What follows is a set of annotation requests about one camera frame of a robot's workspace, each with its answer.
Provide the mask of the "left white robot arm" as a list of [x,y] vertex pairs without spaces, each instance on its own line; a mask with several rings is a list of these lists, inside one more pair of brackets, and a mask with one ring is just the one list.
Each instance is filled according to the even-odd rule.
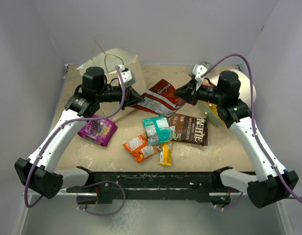
[[87,171],[78,167],[66,176],[55,170],[75,135],[87,122],[95,120],[93,115],[102,103],[117,102],[118,110],[123,110],[143,101],[133,88],[136,82],[133,72],[123,65],[116,66],[116,72],[115,79],[119,84],[113,86],[107,81],[103,68],[87,68],[82,83],[76,87],[46,139],[29,157],[16,160],[14,168],[25,187],[25,194],[31,189],[51,199],[63,188],[78,186],[84,192],[93,190],[95,180]]

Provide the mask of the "brown m&m's bag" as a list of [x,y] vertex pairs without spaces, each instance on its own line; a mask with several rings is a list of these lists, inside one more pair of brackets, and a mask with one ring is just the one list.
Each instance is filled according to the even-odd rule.
[[208,145],[207,118],[174,114],[168,118],[169,126],[175,129],[177,142]]

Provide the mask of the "red doritos bag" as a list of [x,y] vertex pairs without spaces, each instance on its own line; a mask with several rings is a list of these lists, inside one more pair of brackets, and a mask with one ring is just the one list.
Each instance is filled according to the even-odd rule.
[[169,118],[186,104],[182,98],[175,96],[175,91],[171,83],[161,79],[141,95],[144,100],[133,108]]

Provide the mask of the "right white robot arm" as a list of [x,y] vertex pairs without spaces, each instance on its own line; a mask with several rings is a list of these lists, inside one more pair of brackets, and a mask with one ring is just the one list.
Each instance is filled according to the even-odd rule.
[[175,95],[191,105],[198,101],[215,104],[218,116],[237,137],[255,169],[254,175],[232,167],[216,170],[213,188],[216,191],[234,188],[247,194],[254,206],[263,208],[289,197],[289,190],[294,189],[299,177],[295,171],[288,171],[276,157],[267,157],[270,149],[260,143],[262,135],[252,120],[249,106],[239,97],[240,87],[239,75],[225,70],[220,73],[216,86],[207,86],[192,78],[178,88]]

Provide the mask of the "brown paper bag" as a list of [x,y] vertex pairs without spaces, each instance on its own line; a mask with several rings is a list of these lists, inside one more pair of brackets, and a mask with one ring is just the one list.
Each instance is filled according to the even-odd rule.
[[[101,53],[95,56],[96,47],[100,48]],[[136,81],[132,85],[132,87],[138,94],[142,95],[147,90],[147,85],[142,73],[138,56],[135,54],[130,54],[120,48],[105,50],[102,48],[102,46],[99,44],[98,40],[95,37],[94,47],[91,52],[90,59],[80,65],[77,70],[82,76],[86,72],[86,69],[89,67],[101,67],[105,72],[108,83],[110,83],[113,78],[118,77],[115,67],[121,64],[123,64],[127,69],[129,69],[133,73]],[[116,111],[118,107],[118,102],[102,103],[100,104],[100,109],[97,114],[100,116],[107,116]],[[117,122],[118,120],[133,111],[134,108],[126,107],[125,110],[119,111],[116,115],[110,117],[109,119],[113,122]]]

